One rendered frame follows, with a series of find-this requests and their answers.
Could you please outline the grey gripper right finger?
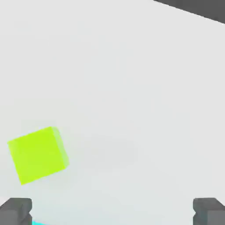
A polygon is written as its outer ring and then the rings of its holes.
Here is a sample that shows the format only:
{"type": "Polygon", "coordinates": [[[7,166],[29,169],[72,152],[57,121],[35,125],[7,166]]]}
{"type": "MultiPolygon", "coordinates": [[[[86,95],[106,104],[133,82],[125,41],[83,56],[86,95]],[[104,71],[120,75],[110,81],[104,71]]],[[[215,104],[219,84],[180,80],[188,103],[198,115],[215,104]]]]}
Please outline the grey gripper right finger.
{"type": "Polygon", "coordinates": [[[193,225],[225,225],[225,206],[216,198],[195,198],[193,209],[193,225]]]}

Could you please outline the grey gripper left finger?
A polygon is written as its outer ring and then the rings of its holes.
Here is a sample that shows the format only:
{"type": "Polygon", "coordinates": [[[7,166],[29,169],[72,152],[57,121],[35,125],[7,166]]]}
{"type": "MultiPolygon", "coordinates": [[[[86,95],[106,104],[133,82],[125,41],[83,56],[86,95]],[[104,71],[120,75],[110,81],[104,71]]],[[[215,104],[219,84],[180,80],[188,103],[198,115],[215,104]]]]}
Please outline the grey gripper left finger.
{"type": "Polygon", "coordinates": [[[0,225],[32,225],[32,200],[9,198],[0,206],[0,225]]]}

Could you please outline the small yellow-green cube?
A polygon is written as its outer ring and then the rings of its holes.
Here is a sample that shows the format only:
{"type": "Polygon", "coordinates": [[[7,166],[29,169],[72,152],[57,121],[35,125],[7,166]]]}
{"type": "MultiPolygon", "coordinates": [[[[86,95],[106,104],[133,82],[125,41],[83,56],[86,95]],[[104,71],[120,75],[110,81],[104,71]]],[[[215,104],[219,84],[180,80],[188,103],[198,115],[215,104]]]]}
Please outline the small yellow-green cube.
{"type": "Polygon", "coordinates": [[[7,142],[22,185],[66,169],[69,157],[58,128],[47,127],[7,142]]]}

